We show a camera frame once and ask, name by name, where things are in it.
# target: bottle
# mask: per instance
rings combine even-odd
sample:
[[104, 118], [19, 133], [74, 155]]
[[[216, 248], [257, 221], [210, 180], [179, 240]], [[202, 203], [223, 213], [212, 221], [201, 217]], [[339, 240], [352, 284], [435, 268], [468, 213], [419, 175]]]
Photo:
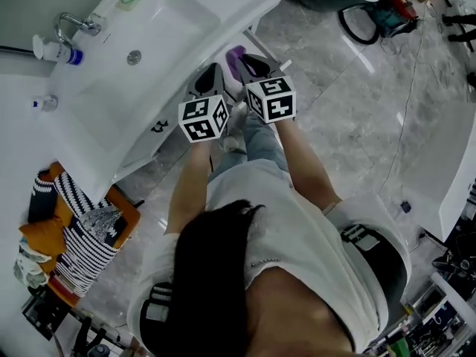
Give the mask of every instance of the bottle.
[[43, 38], [35, 34], [33, 36], [33, 52], [38, 60], [69, 63], [79, 65], [83, 61], [83, 52], [79, 49], [69, 48], [58, 42], [45, 44]]
[[42, 95], [33, 97], [32, 107], [38, 111], [52, 112], [58, 107], [58, 97], [56, 95]]

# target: sink basin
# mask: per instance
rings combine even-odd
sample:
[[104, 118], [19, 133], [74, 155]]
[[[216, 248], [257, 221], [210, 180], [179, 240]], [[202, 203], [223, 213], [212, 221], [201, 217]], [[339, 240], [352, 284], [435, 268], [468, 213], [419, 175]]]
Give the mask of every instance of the sink basin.
[[55, 67], [48, 92], [59, 105], [39, 118], [55, 156], [96, 202], [193, 72], [280, 0], [140, 0], [130, 10], [119, 1], [94, 10], [104, 21], [97, 36], [73, 37], [84, 60]]

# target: sink drain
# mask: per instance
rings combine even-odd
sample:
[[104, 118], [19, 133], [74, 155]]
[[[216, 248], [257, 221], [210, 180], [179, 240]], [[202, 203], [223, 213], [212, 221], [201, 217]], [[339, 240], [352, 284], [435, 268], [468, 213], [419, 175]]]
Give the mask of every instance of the sink drain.
[[137, 65], [142, 58], [142, 54], [140, 51], [131, 51], [127, 54], [127, 63], [130, 65]]

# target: floor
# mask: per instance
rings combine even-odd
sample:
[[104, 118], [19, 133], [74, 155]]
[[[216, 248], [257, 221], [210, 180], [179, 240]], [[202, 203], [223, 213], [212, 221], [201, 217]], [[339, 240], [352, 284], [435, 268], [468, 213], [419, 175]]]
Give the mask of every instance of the floor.
[[[297, 122], [339, 195], [378, 193], [413, 249], [414, 270], [404, 300], [422, 289], [431, 261], [442, 251], [428, 239], [417, 243], [411, 213], [399, 208], [399, 177], [431, 137], [443, 105], [474, 99], [466, 84], [468, 54], [443, 35], [451, 30], [440, 22], [447, 10], [444, 1], [414, 2], [414, 7], [423, 19], [417, 30], [370, 46], [349, 40], [335, 13], [317, 13], [294, 0], [282, 0], [257, 32], [283, 62], [292, 61], [287, 72], [297, 89]], [[349, 21], [369, 34], [368, 20], [358, 14]], [[116, 328], [113, 332], [127, 334], [126, 311], [142, 253], [164, 231], [188, 147], [176, 129], [153, 163], [120, 183], [131, 198], [146, 200], [141, 222], [80, 302], [81, 309]]]

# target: light blue jeans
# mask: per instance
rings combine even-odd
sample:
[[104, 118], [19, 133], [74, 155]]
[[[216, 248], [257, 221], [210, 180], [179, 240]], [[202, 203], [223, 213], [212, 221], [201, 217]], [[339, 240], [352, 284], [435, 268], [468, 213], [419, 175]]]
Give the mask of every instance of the light blue jeans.
[[246, 152], [236, 150], [224, 153], [222, 162], [210, 175], [208, 182], [212, 182], [223, 172], [238, 164], [261, 158], [274, 161], [282, 171], [289, 173], [286, 157], [274, 136], [274, 131], [253, 113], [246, 118], [243, 137], [245, 138]]

